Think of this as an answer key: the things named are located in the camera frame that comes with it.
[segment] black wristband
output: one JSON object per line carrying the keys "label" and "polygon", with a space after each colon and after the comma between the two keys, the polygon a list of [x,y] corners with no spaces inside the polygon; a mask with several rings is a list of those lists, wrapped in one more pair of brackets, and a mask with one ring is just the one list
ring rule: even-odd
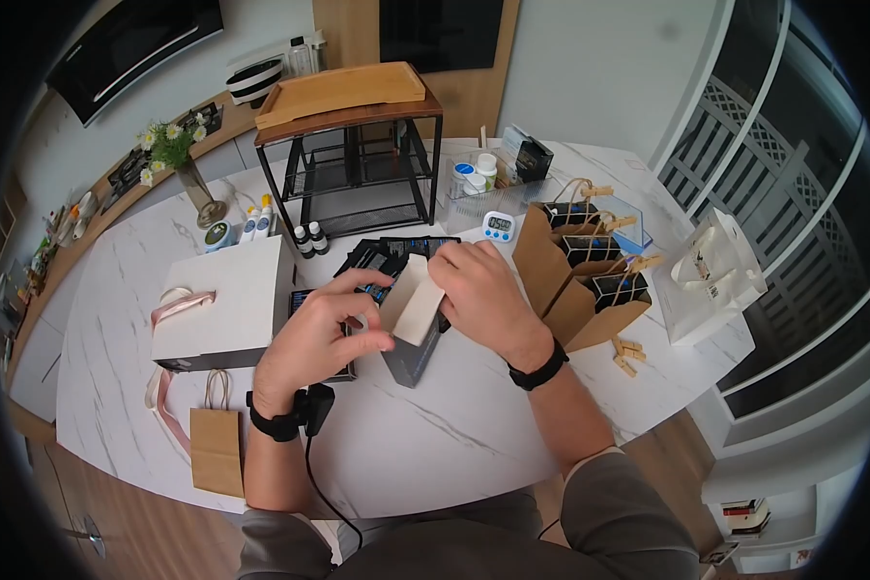
{"label": "black wristband", "polygon": [[[294,399],[296,399],[297,396],[300,396],[300,393],[301,391],[297,391],[294,395]],[[251,391],[248,391],[245,394],[245,405],[251,409],[249,416],[251,417],[251,424],[255,426],[255,429],[265,435],[273,437],[278,443],[293,441],[300,436],[301,421],[300,413],[296,411],[296,404],[293,405],[294,411],[290,414],[274,415],[270,419],[262,417],[261,414],[255,410],[255,406],[251,400]]]}
{"label": "black wristband", "polygon": [[557,342],[557,339],[555,339],[554,352],[551,353],[551,358],[549,358],[545,365],[542,365],[538,370],[531,373],[524,373],[521,370],[514,368],[509,363],[506,365],[509,367],[509,376],[512,378],[512,381],[522,389],[531,391],[535,387],[543,385],[548,380],[551,380],[551,378],[557,375],[557,371],[560,370],[560,367],[569,360],[567,353],[564,352],[564,347],[560,345],[560,342]]}

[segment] glass vase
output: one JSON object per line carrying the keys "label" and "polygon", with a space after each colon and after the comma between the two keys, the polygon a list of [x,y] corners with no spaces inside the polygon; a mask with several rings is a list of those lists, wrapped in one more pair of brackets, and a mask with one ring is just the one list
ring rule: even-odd
{"label": "glass vase", "polygon": [[197,227],[207,229],[220,219],[225,217],[229,208],[225,202],[217,202],[209,195],[209,189],[206,187],[206,182],[200,175],[197,169],[197,164],[193,159],[188,159],[181,165],[174,168],[181,184],[187,190],[187,197],[190,202],[197,208]]}

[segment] wooden tray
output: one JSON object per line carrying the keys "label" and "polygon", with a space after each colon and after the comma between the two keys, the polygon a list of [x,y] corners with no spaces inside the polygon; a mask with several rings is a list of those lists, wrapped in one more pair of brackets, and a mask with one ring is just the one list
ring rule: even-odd
{"label": "wooden tray", "polygon": [[426,98],[426,87],[406,62],[383,62],[281,81],[271,90],[255,125],[267,129],[330,110]]}

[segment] clear plastic organizer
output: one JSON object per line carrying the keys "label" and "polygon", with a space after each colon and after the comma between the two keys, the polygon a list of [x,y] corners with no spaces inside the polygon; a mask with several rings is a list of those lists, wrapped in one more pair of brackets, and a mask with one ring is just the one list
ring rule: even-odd
{"label": "clear plastic organizer", "polygon": [[[477,156],[481,153],[492,153],[499,158],[499,148],[477,149],[447,157],[442,164],[435,218],[449,236],[480,227],[483,224],[483,217],[488,212],[502,212],[512,216],[523,215],[528,211],[529,203],[541,200],[548,194],[554,195],[560,190],[560,184],[554,179],[543,179],[510,188],[491,189],[472,196],[464,193],[453,194],[452,168],[457,163],[470,163],[476,166]],[[499,168],[500,165],[502,165],[501,160],[497,163],[497,167]]]}

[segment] wooden clothespin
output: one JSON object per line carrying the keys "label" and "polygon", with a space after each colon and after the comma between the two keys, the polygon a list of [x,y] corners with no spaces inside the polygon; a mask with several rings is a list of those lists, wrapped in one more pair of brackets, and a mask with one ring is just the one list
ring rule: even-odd
{"label": "wooden clothespin", "polygon": [[606,222],[603,224],[603,227],[606,228],[606,231],[610,232],[613,229],[618,229],[622,226],[631,226],[635,222],[638,221],[638,217],[634,215],[627,215],[625,217],[620,217],[618,219],[614,219],[611,222]]}
{"label": "wooden clothespin", "polygon": [[615,337],[612,339],[612,346],[615,347],[615,357],[612,361],[615,362],[619,368],[624,370],[625,374],[629,377],[635,377],[637,375],[636,371],[628,364],[625,358],[634,358],[641,362],[646,361],[648,355],[641,351],[641,344],[632,341],[623,341],[619,337]]}
{"label": "wooden clothespin", "polygon": [[645,257],[638,256],[638,258],[632,260],[632,263],[628,265],[628,271],[630,273],[640,272],[647,267],[652,265],[658,265],[664,261],[663,254],[657,253],[653,256]]}
{"label": "wooden clothespin", "polygon": [[632,366],[629,365],[629,364],[625,361],[625,359],[622,358],[621,356],[619,356],[618,354],[616,354],[615,357],[612,358],[612,360],[615,362],[616,365],[619,365],[619,368],[621,368],[622,370],[624,370],[624,371],[625,371],[625,374],[628,375],[629,377],[634,378],[634,377],[636,377],[636,375],[638,375],[638,372],[635,371],[635,370],[632,368]]}
{"label": "wooden clothespin", "polygon": [[613,195],[615,194],[615,190],[612,189],[612,186],[589,186],[586,188],[582,188],[580,190],[580,195],[585,198],[591,198],[592,196],[604,196],[604,195]]}

